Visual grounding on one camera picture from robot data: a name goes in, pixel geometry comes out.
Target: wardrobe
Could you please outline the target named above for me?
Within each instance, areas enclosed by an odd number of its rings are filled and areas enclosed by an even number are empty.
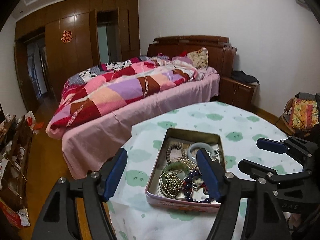
[[[66,80],[100,61],[98,15],[117,15],[119,60],[140,55],[138,0],[65,0],[41,8],[16,23],[15,58],[18,84],[27,110],[35,111],[28,78],[23,77],[28,57],[24,46],[44,35],[48,78],[54,95],[60,95]]]

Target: pink tin box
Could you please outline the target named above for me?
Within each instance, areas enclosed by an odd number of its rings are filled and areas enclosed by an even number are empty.
[[[187,202],[183,200],[171,199],[164,196],[159,186],[159,179],[163,168],[167,165],[166,151],[173,143],[182,144],[182,148],[187,152],[191,144],[196,142],[204,142],[217,149],[219,147],[220,164],[225,169],[224,154],[221,144],[221,138],[217,134],[204,133],[198,131],[181,130],[169,128],[164,136],[156,163],[153,167],[151,176],[146,187],[146,197],[150,205],[165,207],[170,209],[178,209],[184,211],[200,211],[200,212],[217,212],[220,204],[213,201],[207,203]],[[192,197],[194,200],[204,200],[208,197],[203,193],[203,189],[193,191]]]

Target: jewelry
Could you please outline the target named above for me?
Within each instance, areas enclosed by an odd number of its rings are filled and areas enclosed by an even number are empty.
[[[188,173],[190,170],[185,164],[181,162],[173,162],[165,166],[164,169],[162,170],[162,173],[165,173],[166,171],[183,171],[186,177],[188,176]],[[166,182],[164,176],[161,179],[164,183]]]
[[[183,163],[184,165],[186,165],[188,167],[189,170],[198,170],[198,165],[195,164],[193,161],[189,160],[189,159],[181,159],[180,160],[181,163]]]
[[[193,161],[194,163],[197,163],[197,160],[196,160],[196,156],[193,157],[193,155],[191,154],[191,152],[194,150],[194,149],[201,149],[201,148],[204,148],[207,152],[209,152],[209,155],[210,156],[214,156],[214,151],[212,149],[212,147],[207,144],[207,143],[194,143],[194,144],[191,144],[190,147],[188,148],[188,151],[187,151],[187,156],[189,158],[189,160]]]
[[[198,189],[201,188],[202,184],[203,184],[203,179],[201,177],[195,178],[192,181],[192,186],[195,191],[198,191]]]
[[[177,176],[175,176],[175,173],[162,173],[160,178],[164,175],[166,182],[159,183],[162,193],[166,197],[173,199],[176,199],[183,185],[183,181],[179,179]]]
[[[180,150],[182,153],[182,156],[180,159],[185,159],[186,158],[186,152],[184,151],[184,149],[182,149],[182,145],[180,143],[174,143],[172,144],[168,149],[167,149],[167,153],[166,153],[166,159],[167,159],[167,163],[170,164],[171,160],[170,160],[170,154],[172,149],[177,149]]]
[[[206,204],[210,204],[212,201],[211,198],[206,198],[204,201],[199,201],[199,203],[206,203]]]
[[[205,195],[210,195],[208,189],[205,188],[205,187],[203,188],[203,194],[205,194]]]

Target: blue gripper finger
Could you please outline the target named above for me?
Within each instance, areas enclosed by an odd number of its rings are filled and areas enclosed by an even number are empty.
[[[283,142],[273,141],[265,138],[260,138],[257,140],[257,147],[262,150],[266,150],[274,153],[287,153],[288,148]]]
[[[220,203],[223,197],[219,189],[219,185],[223,183],[224,170],[222,166],[217,160],[213,162],[204,149],[197,151],[196,160],[210,196],[213,196]]]
[[[103,193],[103,197],[105,201],[108,201],[109,198],[113,197],[118,187],[121,176],[124,172],[124,168],[127,165],[128,154],[127,151],[123,148],[122,152],[119,155],[116,163],[114,164],[107,180],[105,183],[105,191]]]

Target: pillow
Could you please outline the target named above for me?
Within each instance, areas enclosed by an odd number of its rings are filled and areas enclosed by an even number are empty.
[[[301,131],[309,131],[319,123],[316,100],[294,98],[292,103],[289,126]]]
[[[206,48],[190,52],[187,54],[187,57],[192,60],[195,68],[208,67],[209,54]]]
[[[176,59],[181,60],[182,62],[188,63],[188,64],[190,64],[190,65],[193,65],[192,60],[189,59],[188,57],[179,57],[179,56],[178,56],[178,57],[173,57],[171,60],[174,61],[174,60],[176,60]]]
[[[170,59],[168,56],[163,55],[162,53],[158,53],[157,57],[160,59]]]

